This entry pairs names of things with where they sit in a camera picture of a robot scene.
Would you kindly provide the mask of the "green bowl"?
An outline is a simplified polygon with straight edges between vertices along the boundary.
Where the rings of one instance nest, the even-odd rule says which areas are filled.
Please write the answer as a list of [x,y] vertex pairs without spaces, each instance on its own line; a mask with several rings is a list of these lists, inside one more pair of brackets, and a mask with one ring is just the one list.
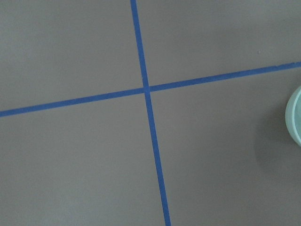
[[285,124],[291,138],[301,146],[301,87],[292,93],[287,102]]

